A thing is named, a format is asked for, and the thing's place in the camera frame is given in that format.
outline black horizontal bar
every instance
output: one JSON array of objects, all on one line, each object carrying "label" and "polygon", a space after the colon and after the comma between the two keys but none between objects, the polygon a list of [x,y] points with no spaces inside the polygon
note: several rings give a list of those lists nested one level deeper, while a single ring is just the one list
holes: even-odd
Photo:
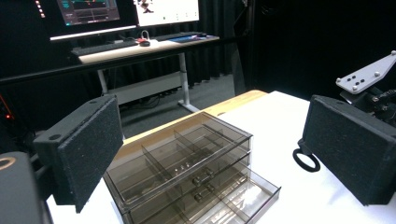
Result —
[{"label": "black horizontal bar", "polygon": [[13,77],[4,77],[0,79],[0,86],[16,84],[27,82],[31,80],[37,80],[40,78],[46,77],[57,77],[57,76],[66,76],[71,74],[84,74],[87,72],[92,72],[100,69],[107,69],[112,67],[124,66],[126,64],[132,63],[142,63],[144,61],[154,60],[162,57],[168,57],[172,55],[176,55],[179,53],[192,51],[195,49],[203,49],[203,48],[211,48],[219,45],[226,45],[236,43],[238,41],[247,40],[246,35],[236,36],[236,37],[227,37],[221,38],[212,41],[206,41],[200,44],[188,45],[184,47],[179,47],[175,49],[164,49],[158,50],[155,52],[148,53],[140,53],[131,56],[126,56],[118,59],[111,59],[106,61],[101,61],[98,63],[87,63],[87,64],[79,64],[67,66],[64,68],[52,69],[43,72],[29,73],[25,75],[13,76]]}]

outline clear drawer organizer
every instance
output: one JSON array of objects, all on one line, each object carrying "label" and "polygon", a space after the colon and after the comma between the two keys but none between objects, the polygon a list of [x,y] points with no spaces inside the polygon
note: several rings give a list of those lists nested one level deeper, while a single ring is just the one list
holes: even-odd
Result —
[{"label": "clear drawer organizer", "polygon": [[124,145],[104,175],[123,222],[255,222],[280,188],[249,170],[251,136],[203,112]]}]

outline computer monitor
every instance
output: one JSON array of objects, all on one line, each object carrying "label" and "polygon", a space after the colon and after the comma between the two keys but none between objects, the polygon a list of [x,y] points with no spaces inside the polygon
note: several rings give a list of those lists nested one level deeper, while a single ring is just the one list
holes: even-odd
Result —
[{"label": "computer monitor", "polygon": [[137,25],[131,0],[35,0],[50,41],[130,30]]},{"label": "computer monitor", "polygon": [[198,0],[131,0],[138,26],[155,26],[199,20]]}]

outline black ring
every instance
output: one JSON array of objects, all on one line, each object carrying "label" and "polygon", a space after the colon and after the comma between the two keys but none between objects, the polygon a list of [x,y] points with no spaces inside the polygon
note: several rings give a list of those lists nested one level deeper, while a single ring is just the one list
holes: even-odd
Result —
[{"label": "black ring", "polygon": [[309,159],[311,159],[311,161],[315,164],[315,167],[312,167],[312,166],[305,164],[303,161],[301,161],[300,158],[297,156],[297,154],[303,154],[303,155],[305,155],[305,154],[303,153],[303,151],[300,148],[297,148],[293,151],[293,158],[297,162],[297,164],[299,164],[301,166],[301,168],[305,169],[307,172],[310,172],[310,173],[314,173],[314,172],[317,172],[320,170],[320,163],[314,155],[312,155],[312,154],[305,155]]}]

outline desk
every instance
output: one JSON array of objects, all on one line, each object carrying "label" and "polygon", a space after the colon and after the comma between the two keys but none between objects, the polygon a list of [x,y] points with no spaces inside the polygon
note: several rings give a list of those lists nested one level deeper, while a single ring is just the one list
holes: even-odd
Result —
[{"label": "desk", "polygon": [[[308,107],[309,102],[280,92],[250,91],[206,109],[253,133],[252,170],[282,187],[278,201],[259,223],[394,223],[395,196],[388,205],[362,206],[323,164],[311,174],[294,161],[292,151],[302,137]],[[118,156],[130,150],[130,142],[149,133],[125,140]],[[109,197],[101,182],[80,215],[73,213],[73,206],[49,202],[49,207],[55,223],[117,223]]]},{"label": "desk", "polygon": [[[157,51],[164,51],[169,49],[177,49],[181,47],[185,47],[188,45],[197,45],[202,44],[207,41],[213,41],[219,39],[217,36],[209,36],[202,38],[200,40],[195,40],[187,43],[177,43],[173,41],[162,41],[158,42],[157,40],[150,40],[149,47],[140,47],[133,46],[129,48],[123,49],[114,49],[110,51],[94,53],[90,55],[84,55],[78,57],[82,63],[98,63],[106,60],[116,59],[127,57],[131,55],[141,55],[141,54],[150,54]],[[105,76],[103,70],[97,70],[97,74],[99,76],[99,80],[102,86],[103,94],[116,94],[118,98],[119,104],[124,104],[131,102],[133,100],[137,100],[146,96],[150,96],[152,94],[168,91],[173,88],[177,88],[181,86],[183,90],[183,100],[180,100],[179,103],[186,107],[191,112],[198,111],[197,108],[190,104],[190,96],[189,96],[189,86],[187,79],[187,69],[186,69],[186,60],[184,53],[178,54],[179,58],[179,72],[174,74],[169,74],[162,77],[152,78],[146,81],[142,81],[139,83],[123,86],[120,88],[116,88],[113,90],[109,90],[107,88]]]}]

